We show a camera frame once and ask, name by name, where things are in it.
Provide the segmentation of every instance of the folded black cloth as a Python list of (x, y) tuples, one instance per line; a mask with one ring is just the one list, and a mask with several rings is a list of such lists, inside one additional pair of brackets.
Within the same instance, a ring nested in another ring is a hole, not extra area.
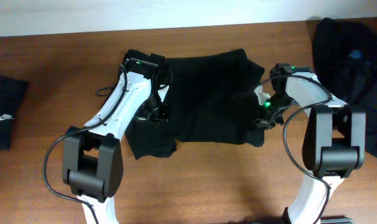
[(316, 28), (314, 68), (338, 98), (366, 112), (366, 146), (377, 157), (377, 35), (358, 22), (325, 18)]
[(0, 77), (0, 149), (10, 148), (14, 117), (27, 88), (25, 81)]
[[(148, 60), (129, 50), (125, 58)], [(182, 142), (250, 143), (262, 146), (264, 130), (253, 126), (253, 97), (235, 97), (259, 83), (264, 69), (248, 60), (243, 49), (207, 57), (166, 59), (173, 78), (165, 102), (169, 120), (155, 127), (132, 120), (125, 135), (136, 159), (169, 157)]]

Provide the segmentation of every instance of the white backdrop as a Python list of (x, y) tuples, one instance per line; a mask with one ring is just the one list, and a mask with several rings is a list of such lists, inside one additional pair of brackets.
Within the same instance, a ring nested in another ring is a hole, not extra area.
[(0, 0), (0, 36), (377, 16), (377, 0)]

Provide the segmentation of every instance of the brown surface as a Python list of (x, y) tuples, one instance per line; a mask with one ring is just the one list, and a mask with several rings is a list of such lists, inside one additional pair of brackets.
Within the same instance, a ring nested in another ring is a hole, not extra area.
[[(377, 19), (362, 21), (377, 31)], [(312, 65), (307, 24), (312, 23), (0, 38), (0, 75), (30, 81), (16, 118), (12, 149), (0, 151), (0, 223), (84, 223), (81, 205), (45, 188), (42, 160), (56, 137), (70, 125), (81, 126), (99, 110), (104, 99), (93, 93), (115, 82), (127, 49), (190, 57), (243, 48), (267, 72), (276, 62)], [(300, 161), (305, 126), (301, 115), (289, 128), (289, 144)], [(278, 127), (266, 132), (260, 148), (192, 142), (179, 144), (169, 159), (138, 161), (124, 139), (125, 173), (116, 194), (118, 220), (223, 223), (280, 216), (292, 203), (303, 176), (284, 152), (281, 131)], [(54, 188), (68, 193), (61, 167), (62, 145), (50, 156), (48, 172)], [(325, 214), (377, 223), (376, 158), (366, 154), (364, 166), (338, 188)]]

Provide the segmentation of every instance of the black garment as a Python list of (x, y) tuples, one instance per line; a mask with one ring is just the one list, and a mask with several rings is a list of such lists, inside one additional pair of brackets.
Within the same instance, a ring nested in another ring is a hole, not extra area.
[(0, 149), (10, 148), (14, 116), (27, 88), (25, 81), (0, 77)]
[[(363, 56), (349, 56), (353, 51)], [(365, 149), (377, 157), (377, 36), (364, 24), (325, 18), (315, 32), (313, 58), (320, 82), (365, 110)]]
[[(125, 58), (148, 60), (129, 50)], [(152, 155), (169, 157), (182, 142), (225, 142), (262, 146), (264, 131), (253, 127), (255, 96), (236, 97), (259, 80), (264, 69), (248, 60), (243, 49), (194, 58), (166, 59), (173, 78), (165, 102), (169, 120), (158, 128), (131, 121), (125, 135), (136, 159)]]

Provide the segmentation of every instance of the nike logo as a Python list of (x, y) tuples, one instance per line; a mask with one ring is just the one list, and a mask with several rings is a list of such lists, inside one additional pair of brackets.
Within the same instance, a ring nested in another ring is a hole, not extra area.
[(14, 118), (13, 118), (13, 116), (8, 115), (8, 114), (4, 114), (4, 115), (0, 116), (0, 121), (3, 121), (5, 119), (14, 119)]

